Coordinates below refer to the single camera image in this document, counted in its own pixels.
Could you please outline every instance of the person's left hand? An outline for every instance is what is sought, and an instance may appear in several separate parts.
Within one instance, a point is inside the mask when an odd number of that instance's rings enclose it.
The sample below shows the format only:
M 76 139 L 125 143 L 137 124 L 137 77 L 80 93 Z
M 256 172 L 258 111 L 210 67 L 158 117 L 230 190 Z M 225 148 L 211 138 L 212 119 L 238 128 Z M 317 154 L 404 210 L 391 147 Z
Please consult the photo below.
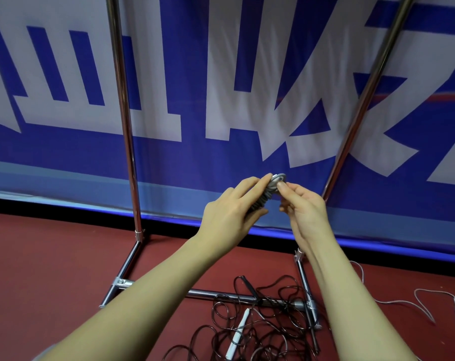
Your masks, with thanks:
M 263 194 L 272 176 L 246 178 L 236 188 L 224 191 L 218 200 L 208 203 L 199 231 L 191 240 L 198 242 L 216 259 L 237 246 L 255 222 L 267 213 L 267 209 L 261 208 L 246 215 Z

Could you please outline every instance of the red mat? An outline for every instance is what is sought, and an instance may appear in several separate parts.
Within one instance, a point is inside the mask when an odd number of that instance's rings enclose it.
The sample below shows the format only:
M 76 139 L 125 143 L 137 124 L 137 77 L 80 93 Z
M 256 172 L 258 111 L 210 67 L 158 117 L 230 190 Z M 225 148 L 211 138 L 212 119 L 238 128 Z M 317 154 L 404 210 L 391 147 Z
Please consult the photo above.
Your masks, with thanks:
M 142 253 L 132 279 L 167 258 L 184 241 L 155 236 Z M 0 360 L 30 360 L 58 342 L 98 310 L 109 284 L 134 243 L 134 234 L 83 224 L 0 214 Z M 455 278 L 363 265 L 366 285 L 379 300 L 415 301 L 417 287 L 455 294 Z M 313 273 L 307 275 L 320 298 Z M 255 286 L 283 274 L 298 278 L 292 255 L 236 248 L 216 263 L 197 288 L 232 292 L 232 281 L 245 275 Z M 435 317 L 433 325 L 419 310 L 381 305 L 413 352 L 423 361 L 455 360 L 453 299 L 420 293 Z M 160 336 L 149 360 L 160 360 L 175 344 L 188 344 L 194 330 L 211 323 L 212 303 L 186 299 Z M 331 335 L 319 331 L 319 360 L 336 360 Z M 196 353 L 208 359 L 211 334 L 200 335 Z M 180 351 L 170 359 L 184 359 Z

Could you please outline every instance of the metal rack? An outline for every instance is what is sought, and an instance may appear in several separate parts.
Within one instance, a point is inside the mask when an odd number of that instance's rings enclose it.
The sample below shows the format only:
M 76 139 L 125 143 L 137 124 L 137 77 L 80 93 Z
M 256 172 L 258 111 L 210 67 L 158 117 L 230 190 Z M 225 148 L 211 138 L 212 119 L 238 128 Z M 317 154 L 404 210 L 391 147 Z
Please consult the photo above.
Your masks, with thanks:
M 124 136 L 125 152 L 127 157 L 127 167 L 129 170 L 129 182 L 130 190 L 132 196 L 132 206 L 134 212 L 134 223 L 135 223 L 135 243 L 132 247 L 131 252 L 127 256 L 124 264 L 122 265 L 119 273 L 116 278 L 110 285 L 109 291 L 107 292 L 104 300 L 100 304 L 100 308 L 104 308 L 119 291 L 124 290 L 131 286 L 134 282 L 128 280 L 130 269 L 135 263 L 139 253 L 142 251 L 146 244 L 146 239 L 144 238 L 144 230 L 142 229 L 141 224 L 141 210 L 139 202 L 139 192 L 137 186 L 137 177 L 135 172 L 135 159 L 134 159 L 134 148 L 133 148 L 133 137 L 132 137 L 132 126 L 131 126 L 131 117 L 130 117 L 130 108 L 129 100 L 127 95 L 127 78 L 124 65 L 124 54 L 122 50 L 122 26 L 121 18 L 119 11 L 119 0 L 106 0 L 107 3 L 107 12 L 109 16 L 109 27 L 110 27 L 110 38 L 112 42 L 112 52 L 114 58 L 115 66 L 115 75 L 117 81 L 117 90 L 119 94 L 119 105 L 121 108 L 121 118 L 122 118 L 122 133 Z M 333 187 L 339 177 L 345 159 L 349 153 L 349 150 L 356 138 L 359 127 L 363 121 L 368 106 L 371 102 L 371 99 L 374 96 L 376 87 L 380 81 L 381 75 L 387 65 L 387 61 L 390 57 L 390 54 L 395 46 L 397 38 L 401 32 L 403 24 L 405 23 L 408 12 L 410 11 L 413 0 L 401 0 L 397 14 L 393 20 L 390 29 L 387 31 L 385 39 L 378 51 L 375 62 L 371 70 L 371 75 L 369 77 L 368 83 L 363 89 L 357 108 L 355 110 L 353 121 L 351 122 L 350 127 L 345 135 L 345 138 L 340 146 L 338 155 L 335 159 L 335 164 L 331 170 L 328 181 L 324 188 L 322 197 L 327 202 L 330 194 L 333 190 Z M 294 303 L 294 306 L 302 311 L 307 313 L 307 320 L 311 325 L 311 334 L 313 336 L 313 342 L 316 344 L 316 336 L 314 330 L 321 329 L 321 325 L 318 318 L 318 313 L 316 310 L 316 305 L 311 295 L 309 288 L 308 279 L 306 277 L 303 264 L 303 253 L 298 250 L 294 255 L 294 261 L 300 273 L 301 283 L 306 294 L 306 301 L 297 301 Z M 197 298 L 197 299 L 206 299 L 213 300 L 218 296 L 223 296 L 223 301 L 229 299 L 232 302 L 237 302 L 241 300 L 247 304 L 257 304 L 258 299 L 253 296 L 242 295 L 238 296 L 236 294 L 230 293 L 219 293 L 215 291 L 191 289 L 188 291 L 187 297 Z M 284 301 L 278 299 L 279 304 L 283 304 Z M 262 306 L 270 306 L 271 303 L 262 303 Z

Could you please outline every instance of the person's right hand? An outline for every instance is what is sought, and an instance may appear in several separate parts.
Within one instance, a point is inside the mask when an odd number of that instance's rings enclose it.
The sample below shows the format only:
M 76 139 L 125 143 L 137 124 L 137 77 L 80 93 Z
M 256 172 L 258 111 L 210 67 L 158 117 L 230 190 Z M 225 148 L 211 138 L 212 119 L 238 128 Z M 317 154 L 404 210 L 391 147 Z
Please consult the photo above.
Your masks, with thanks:
M 313 242 L 334 240 L 320 195 L 290 182 L 278 182 L 278 191 L 282 196 L 279 210 L 289 216 L 294 238 L 303 252 L 309 251 Z

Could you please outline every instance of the hand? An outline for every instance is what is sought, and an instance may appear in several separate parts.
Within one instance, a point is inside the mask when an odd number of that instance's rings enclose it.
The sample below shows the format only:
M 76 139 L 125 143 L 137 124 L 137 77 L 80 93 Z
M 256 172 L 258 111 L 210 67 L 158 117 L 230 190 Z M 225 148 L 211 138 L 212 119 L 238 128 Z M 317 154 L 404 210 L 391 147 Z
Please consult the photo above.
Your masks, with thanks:
M 198 241 L 216 259 L 237 246 L 255 222 L 267 214 L 267 209 L 261 208 L 246 216 L 251 205 L 263 194 L 272 176 L 267 174 L 261 179 L 246 178 L 236 188 L 230 187 L 224 191 L 218 200 L 208 203 L 200 229 L 192 239 Z
M 294 238 L 303 252 L 313 241 L 334 239 L 323 198 L 303 186 L 278 183 L 282 196 L 279 210 L 288 214 Z

